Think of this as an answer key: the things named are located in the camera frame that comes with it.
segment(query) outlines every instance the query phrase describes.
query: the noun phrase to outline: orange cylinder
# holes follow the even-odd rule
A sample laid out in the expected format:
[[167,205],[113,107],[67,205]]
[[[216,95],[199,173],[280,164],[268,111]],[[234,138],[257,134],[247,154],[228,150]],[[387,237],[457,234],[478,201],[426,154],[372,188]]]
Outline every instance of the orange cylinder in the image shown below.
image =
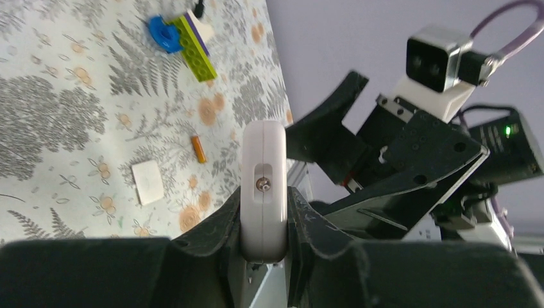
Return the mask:
[[202,149],[202,144],[200,144],[200,139],[198,136],[192,136],[191,143],[192,147],[194,148],[194,152],[196,153],[198,162],[200,164],[204,164],[206,162],[206,155],[204,155],[204,150]]

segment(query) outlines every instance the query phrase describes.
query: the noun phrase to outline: lime green lego brick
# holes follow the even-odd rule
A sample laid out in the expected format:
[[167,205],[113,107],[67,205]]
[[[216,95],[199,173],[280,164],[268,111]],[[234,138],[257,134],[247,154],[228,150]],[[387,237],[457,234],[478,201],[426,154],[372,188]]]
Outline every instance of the lime green lego brick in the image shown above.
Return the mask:
[[196,76],[196,79],[199,82],[215,79],[217,72],[204,52],[204,49],[200,46],[185,17],[181,16],[178,19],[168,22],[168,24],[173,24],[178,29],[180,33],[180,45],[183,46],[181,54]]

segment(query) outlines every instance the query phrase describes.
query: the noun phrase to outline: screw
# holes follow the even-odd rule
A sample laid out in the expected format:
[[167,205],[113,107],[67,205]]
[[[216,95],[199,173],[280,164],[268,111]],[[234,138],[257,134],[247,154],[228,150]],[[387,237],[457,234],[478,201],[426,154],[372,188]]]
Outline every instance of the screw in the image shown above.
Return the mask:
[[271,186],[270,180],[268,180],[264,176],[257,180],[257,189],[259,191],[262,191],[262,192],[268,191],[270,189],[270,186]]
[[493,65],[496,64],[496,62],[497,62],[497,60],[495,58],[493,58],[492,56],[490,56],[490,57],[487,57],[485,59],[484,64],[488,65],[488,66],[493,66]]

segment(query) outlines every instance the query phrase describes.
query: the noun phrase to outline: camera lens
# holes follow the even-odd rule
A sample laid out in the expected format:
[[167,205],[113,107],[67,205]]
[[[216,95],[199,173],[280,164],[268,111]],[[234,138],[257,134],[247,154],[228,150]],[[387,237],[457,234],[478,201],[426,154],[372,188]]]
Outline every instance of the camera lens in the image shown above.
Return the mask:
[[412,59],[412,66],[415,68],[415,69],[419,69],[421,67],[421,58],[418,57],[418,56],[415,56],[413,59]]
[[430,67],[430,74],[433,76],[438,76],[438,73],[440,73],[440,67],[438,67],[438,64],[433,64]]

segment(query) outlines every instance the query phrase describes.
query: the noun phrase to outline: table surface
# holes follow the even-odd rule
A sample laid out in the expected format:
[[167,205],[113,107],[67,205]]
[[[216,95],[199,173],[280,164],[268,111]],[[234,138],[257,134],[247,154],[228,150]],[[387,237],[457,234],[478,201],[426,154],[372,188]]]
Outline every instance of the table surface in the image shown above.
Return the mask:
[[[239,185],[244,126],[292,121],[265,0],[206,1],[207,83],[146,31],[192,2],[0,1],[0,244],[178,236]],[[131,166],[147,160],[166,195],[141,206]]]

